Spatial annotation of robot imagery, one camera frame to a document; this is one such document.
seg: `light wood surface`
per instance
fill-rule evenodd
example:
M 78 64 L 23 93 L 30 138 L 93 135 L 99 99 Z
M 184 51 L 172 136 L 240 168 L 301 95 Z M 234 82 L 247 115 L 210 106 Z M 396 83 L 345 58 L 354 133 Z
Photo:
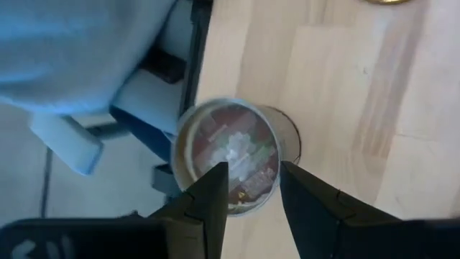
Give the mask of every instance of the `light wood surface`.
M 403 219 L 460 214 L 460 1 L 215 0 L 197 102 L 283 110 L 300 166 Z M 298 258 L 277 192 L 224 258 Z

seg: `tin can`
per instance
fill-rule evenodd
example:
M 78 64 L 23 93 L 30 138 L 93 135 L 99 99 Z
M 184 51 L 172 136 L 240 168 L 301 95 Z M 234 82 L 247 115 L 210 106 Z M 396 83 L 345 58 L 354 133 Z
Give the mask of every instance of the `tin can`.
M 214 99 L 179 121 L 171 167 L 186 190 L 215 164 L 229 163 L 229 215 L 260 208 L 280 182 L 281 161 L 298 163 L 300 137 L 281 111 L 241 99 Z

